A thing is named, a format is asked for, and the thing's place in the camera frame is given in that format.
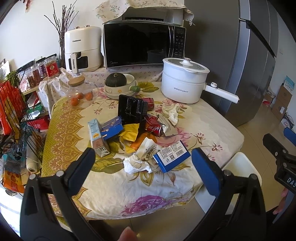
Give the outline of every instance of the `microwave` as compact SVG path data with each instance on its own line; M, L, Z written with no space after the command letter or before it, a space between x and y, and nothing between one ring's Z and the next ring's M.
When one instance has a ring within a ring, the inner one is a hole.
M183 58L186 28L148 20L123 20L104 25L105 67L163 64Z

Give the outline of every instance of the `screw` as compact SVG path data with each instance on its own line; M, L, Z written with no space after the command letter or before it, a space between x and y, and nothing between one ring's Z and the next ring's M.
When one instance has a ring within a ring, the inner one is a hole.
M30 180L35 179L36 178L36 174L31 174L29 178L30 178Z
M232 175L232 172L229 170L224 170L223 173L228 177Z
M61 177L61 176L64 175L64 171L57 171L56 175L57 175L58 177Z
M251 176L251 178L253 178L254 180L257 180L257 178L258 178L256 174L251 174L250 176Z

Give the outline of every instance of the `white air fryer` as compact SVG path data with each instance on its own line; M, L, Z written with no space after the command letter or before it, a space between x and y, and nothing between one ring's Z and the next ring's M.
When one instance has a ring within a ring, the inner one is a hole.
M102 31L99 27L75 29L65 33L65 61L67 71L92 72L102 64L100 45Z

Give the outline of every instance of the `refrigerator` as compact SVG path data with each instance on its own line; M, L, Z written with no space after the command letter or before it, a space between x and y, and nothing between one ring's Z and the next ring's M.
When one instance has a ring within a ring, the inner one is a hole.
M185 0L194 13L185 57L206 66L207 82L239 96L238 104L203 92L201 98L235 127L254 118L275 66L277 12L266 0Z

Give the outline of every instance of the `barcode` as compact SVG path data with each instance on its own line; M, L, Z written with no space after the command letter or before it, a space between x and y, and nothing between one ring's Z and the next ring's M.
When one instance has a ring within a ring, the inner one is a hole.
M180 155L182 155L183 153L184 153L183 150L179 150L179 151L176 153L176 155L177 155L177 156L180 156Z

